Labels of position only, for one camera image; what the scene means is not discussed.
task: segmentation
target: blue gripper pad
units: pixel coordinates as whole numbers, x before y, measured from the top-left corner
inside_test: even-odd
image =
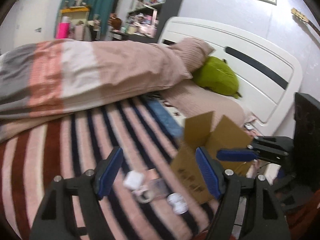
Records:
[[[99,200],[109,195],[113,182],[123,162],[121,147],[114,147],[106,160],[100,161],[95,169],[94,192]]]
[[[277,179],[282,179],[286,176],[284,169],[280,168],[278,171]]]
[[[221,149],[217,152],[217,159],[227,162],[250,162],[258,159],[254,151],[248,149]]]
[[[222,165],[219,161],[213,160],[204,147],[196,149],[196,161],[208,191],[219,200],[226,191]]]

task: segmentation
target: white headboard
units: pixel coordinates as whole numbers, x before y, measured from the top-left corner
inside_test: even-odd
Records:
[[[172,17],[158,43],[171,45],[186,37],[207,41],[216,49],[211,56],[226,59],[238,76],[239,93],[257,116],[252,125],[271,136],[294,102],[302,69],[298,60],[275,44],[255,34],[222,23]]]

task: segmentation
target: pink bottle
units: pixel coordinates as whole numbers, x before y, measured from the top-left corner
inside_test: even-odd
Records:
[[[69,35],[70,18],[67,16],[62,17],[61,23],[57,31],[56,39],[66,39]]]

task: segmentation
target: green plush toy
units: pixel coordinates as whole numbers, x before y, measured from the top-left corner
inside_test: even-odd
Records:
[[[238,98],[239,81],[236,74],[221,59],[208,57],[204,65],[192,73],[193,81],[202,88],[225,96]]]

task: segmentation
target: black monitor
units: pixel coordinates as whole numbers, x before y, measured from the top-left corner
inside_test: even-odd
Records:
[[[296,127],[293,162],[297,178],[313,191],[320,188],[320,102],[308,94],[295,94]]]

